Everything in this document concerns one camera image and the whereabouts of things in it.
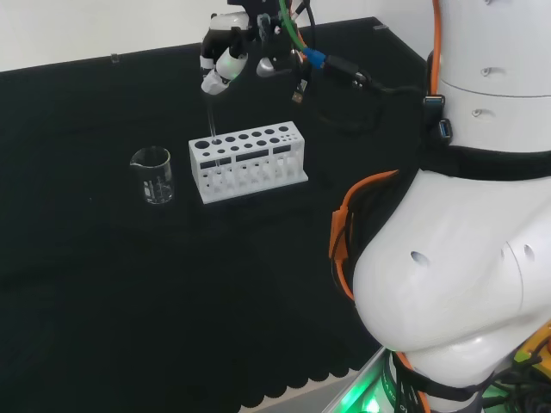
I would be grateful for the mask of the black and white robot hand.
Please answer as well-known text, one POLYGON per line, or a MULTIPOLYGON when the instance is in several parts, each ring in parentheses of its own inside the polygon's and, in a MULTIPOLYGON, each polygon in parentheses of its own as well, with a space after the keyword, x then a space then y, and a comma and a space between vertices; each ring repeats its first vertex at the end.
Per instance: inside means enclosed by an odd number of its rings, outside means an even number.
POLYGON ((252 46, 260 46, 256 74, 267 78, 288 74, 300 67, 304 46, 296 20, 309 9, 308 1, 229 1, 240 11, 211 15, 201 43, 201 89, 216 96, 226 91, 242 73, 252 46))

